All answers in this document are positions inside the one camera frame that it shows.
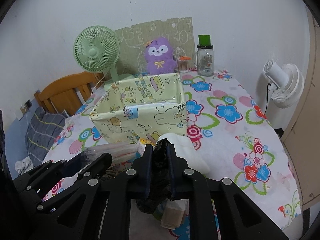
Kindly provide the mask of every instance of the power cord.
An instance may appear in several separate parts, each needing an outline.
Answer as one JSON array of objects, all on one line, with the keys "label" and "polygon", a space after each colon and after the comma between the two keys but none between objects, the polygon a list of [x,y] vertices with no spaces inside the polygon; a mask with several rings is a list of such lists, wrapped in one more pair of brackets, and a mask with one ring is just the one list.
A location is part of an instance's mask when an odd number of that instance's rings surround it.
[{"label": "power cord", "polygon": [[102,81],[102,79],[104,79],[104,77],[106,76],[107,74],[105,74],[99,81],[98,81],[98,83],[94,86],[94,88],[92,89],[92,91],[91,91],[91,95],[93,94],[93,90],[98,86],[98,84]]},{"label": "power cord", "polygon": [[269,86],[271,86],[270,83],[268,83],[268,85],[267,85],[267,105],[266,105],[266,110],[264,111],[264,114],[266,114],[267,109],[268,109],[268,95],[269,95],[269,90],[268,90],[268,88],[269,88]]}]

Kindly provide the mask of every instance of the glass jar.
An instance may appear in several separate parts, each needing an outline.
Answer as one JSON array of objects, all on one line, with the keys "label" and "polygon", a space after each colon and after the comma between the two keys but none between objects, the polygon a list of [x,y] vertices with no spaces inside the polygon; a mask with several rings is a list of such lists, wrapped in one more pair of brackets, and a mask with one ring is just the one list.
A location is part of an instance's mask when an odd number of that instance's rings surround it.
[{"label": "glass jar", "polygon": [[198,74],[211,77],[214,74],[214,51],[213,45],[197,45]]}]

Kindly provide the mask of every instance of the floral tablecloth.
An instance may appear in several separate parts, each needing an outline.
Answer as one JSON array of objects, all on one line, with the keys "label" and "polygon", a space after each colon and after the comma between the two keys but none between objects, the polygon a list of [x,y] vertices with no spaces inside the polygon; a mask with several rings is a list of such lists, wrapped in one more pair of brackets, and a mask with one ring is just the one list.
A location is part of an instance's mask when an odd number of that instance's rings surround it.
[{"label": "floral tablecloth", "polygon": [[[231,178],[278,225],[287,227],[301,213],[298,188],[283,146],[268,119],[227,70],[213,77],[196,69],[181,74],[188,110],[188,137],[210,167],[208,178]],[[89,120],[103,95],[97,90],[65,128],[47,160],[69,160],[85,147],[107,143]],[[130,162],[119,169],[127,169]],[[76,177],[61,180],[44,199],[71,186]],[[151,215],[132,205],[130,239],[189,239],[189,219],[175,230],[160,227]]]},{"label": "floral tablecloth", "polygon": [[181,75],[188,137],[211,179],[231,178],[281,228],[301,213],[298,187],[282,143],[252,97],[227,70]]}]

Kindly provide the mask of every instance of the chair backrest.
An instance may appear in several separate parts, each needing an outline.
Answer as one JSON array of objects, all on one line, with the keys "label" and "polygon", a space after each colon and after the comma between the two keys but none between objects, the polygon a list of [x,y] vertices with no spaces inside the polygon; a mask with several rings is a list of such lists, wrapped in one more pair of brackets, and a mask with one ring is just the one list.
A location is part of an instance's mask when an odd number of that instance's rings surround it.
[{"label": "chair backrest", "polygon": [[92,92],[90,83],[95,85],[102,77],[103,73],[93,74],[86,71],[69,75],[52,82],[41,93],[36,92],[34,96],[38,104],[49,113],[62,113],[66,110],[69,115],[74,115],[82,105],[76,89],[86,101]]}]

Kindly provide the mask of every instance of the wall outlet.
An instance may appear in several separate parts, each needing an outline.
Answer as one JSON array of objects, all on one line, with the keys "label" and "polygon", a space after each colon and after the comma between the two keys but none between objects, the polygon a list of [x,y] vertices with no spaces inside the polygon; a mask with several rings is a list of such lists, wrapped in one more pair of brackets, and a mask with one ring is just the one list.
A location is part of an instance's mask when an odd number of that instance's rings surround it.
[{"label": "wall outlet", "polygon": [[30,107],[32,106],[32,103],[30,100],[28,100],[27,102],[24,103],[25,106],[25,110],[28,111],[30,109]]}]

